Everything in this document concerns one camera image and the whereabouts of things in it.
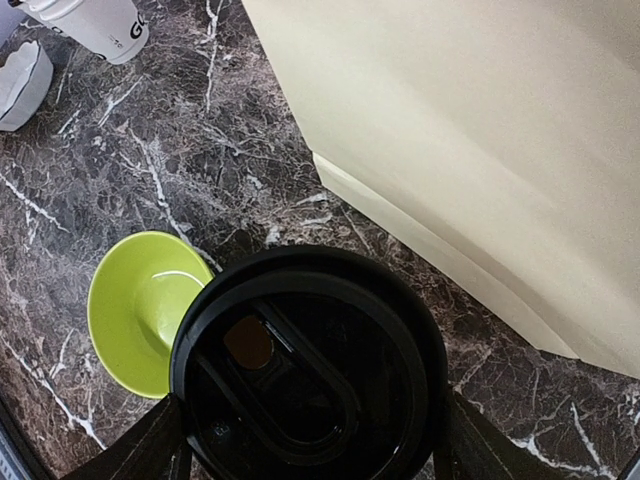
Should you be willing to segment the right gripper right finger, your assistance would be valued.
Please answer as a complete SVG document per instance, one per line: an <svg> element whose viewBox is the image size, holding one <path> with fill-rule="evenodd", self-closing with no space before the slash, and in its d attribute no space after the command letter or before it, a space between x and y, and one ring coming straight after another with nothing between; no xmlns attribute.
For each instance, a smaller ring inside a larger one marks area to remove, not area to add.
<svg viewBox="0 0 640 480"><path fill-rule="evenodd" d="M437 479L558 479L560 474L516 446L462 395L447 394L443 437L433 452Z"/></svg>

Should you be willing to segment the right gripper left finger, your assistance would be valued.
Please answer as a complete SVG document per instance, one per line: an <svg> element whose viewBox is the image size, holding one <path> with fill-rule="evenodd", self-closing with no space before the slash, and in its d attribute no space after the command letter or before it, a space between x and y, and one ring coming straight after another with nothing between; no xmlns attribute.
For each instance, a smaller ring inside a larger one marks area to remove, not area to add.
<svg viewBox="0 0 640 480"><path fill-rule="evenodd" d="M192 453L180 402L165 397L108 449L67 479L188 479Z"/></svg>

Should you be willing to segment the beige paper bag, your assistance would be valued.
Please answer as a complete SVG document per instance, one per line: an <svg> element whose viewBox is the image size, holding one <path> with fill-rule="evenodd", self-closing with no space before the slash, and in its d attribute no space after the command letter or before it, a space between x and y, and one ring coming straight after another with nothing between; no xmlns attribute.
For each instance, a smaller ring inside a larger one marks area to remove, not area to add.
<svg viewBox="0 0 640 480"><path fill-rule="evenodd" d="M635 1L248 1L322 183L532 346L639 373Z"/></svg>

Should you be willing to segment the stack of white paper cups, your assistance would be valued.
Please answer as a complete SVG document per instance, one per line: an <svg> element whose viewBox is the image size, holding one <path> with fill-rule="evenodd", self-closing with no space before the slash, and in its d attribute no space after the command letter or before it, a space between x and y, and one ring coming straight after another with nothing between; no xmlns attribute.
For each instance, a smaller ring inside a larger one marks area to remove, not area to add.
<svg viewBox="0 0 640 480"><path fill-rule="evenodd" d="M22 1L26 11L113 65L134 58L149 26L130 0Z"/></svg>

